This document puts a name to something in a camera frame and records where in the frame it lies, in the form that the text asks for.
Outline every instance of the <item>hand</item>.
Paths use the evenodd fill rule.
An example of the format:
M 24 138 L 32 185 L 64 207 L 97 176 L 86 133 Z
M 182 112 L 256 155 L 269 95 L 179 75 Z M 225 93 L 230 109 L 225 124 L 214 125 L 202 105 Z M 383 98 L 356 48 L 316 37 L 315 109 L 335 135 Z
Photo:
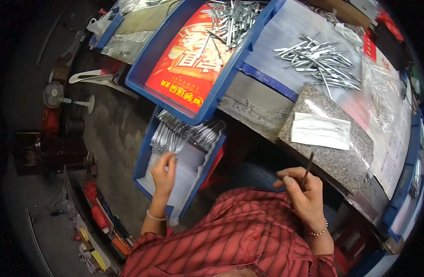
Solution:
M 166 202 L 169 199 L 173 183 L 175 182 L 175 167 L 175 152 L 167 152 L 150 169 L 155 183 L 154 199 L 162 199 Z
M 301 183 L 306 169 L 290 168 L 277 172 L 282 178 L 274 183 L 274 187 L 285 185 L 292 203 L 294 213 L 303 220 L 303 223 L 313 233 L 320 233 L 326 228 L 326 221 L 323 214 L 323 182 L 310 172 L 307 175 L 302 191 L 297 182 Z

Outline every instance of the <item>person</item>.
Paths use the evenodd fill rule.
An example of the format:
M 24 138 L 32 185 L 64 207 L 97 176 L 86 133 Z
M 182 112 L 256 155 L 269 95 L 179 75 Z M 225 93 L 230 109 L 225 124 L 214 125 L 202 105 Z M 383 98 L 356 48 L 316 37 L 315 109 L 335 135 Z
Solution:
M 305 169 L 290 168 L 277 172 L 281 180 L 273 184 L 285 192 L 227 191 L 192 229 L 167 237 L 165 206 L 175 167 L 175 154 L 168 152 L 150 170 L 155 193 L 122 277 L 337 276 L 318 177 L 309 173 L 302 192 Z

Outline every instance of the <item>electric fan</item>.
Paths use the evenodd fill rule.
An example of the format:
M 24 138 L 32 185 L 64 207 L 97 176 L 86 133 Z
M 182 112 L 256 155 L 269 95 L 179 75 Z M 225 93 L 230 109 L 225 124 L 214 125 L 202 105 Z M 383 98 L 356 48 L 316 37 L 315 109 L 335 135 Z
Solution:
M 64 91 L 63 86 L 57 81 L 52 81 L 48 83 L 48 85 L 44 88 L 43 91 L 43 101 L 49 108 L 56 108 L 61 103 L 74 103 L 77 105 L 85 106 L 87 107 L 87 113 L 90 115 L 92 114 L 92 111 L 94 110 L 95 105 L 95 96 L 91 95 L 87 102 L 82 101 L 72 101 L 72 99 L 65 98 L 64 97 Z

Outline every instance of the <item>bracelet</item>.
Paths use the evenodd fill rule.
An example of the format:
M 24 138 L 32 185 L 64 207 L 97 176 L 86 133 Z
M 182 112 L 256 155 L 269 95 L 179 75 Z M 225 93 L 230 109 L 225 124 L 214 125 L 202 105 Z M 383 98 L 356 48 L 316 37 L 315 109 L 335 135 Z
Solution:
M 158 220 L 158 221 L 166 221 L 166 219 L 167 219 L 167 216 L 165 216 L 165 218 L 163 218 L 163 219 L 157 219 L 156 217 L 153 217 L 152 215 L 149 214 L 149 210 L 146 211 L 146 214 L 151 219 L 155 219 L 155 220 Z
M 327 230 L 327 220 L 324 219 L 324 221 L 326 221 L 326 228 L 324 228 L 324 230 L 322 230 L 321 233 L 316 234 L 316 233 L 309 232 L 309 234 L 311 234 L 311 235 L 313 235 L 313 236 L 316 237 L 316 236 L 319 236 L 319 235 L 323 234 L 324 232 L 326 232 L 326 230 Z

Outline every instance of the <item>red striped shirt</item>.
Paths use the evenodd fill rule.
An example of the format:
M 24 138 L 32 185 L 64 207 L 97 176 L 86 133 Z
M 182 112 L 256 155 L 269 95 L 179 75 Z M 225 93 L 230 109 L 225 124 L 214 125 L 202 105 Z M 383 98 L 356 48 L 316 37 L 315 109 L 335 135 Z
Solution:
M 333 255 L 315 256 L 285 193 L 239 188 L 220 195 L 192 229 L 137 239 L 121 273 L 214 276 L 245 266 L 258 277 L 337 276 Z

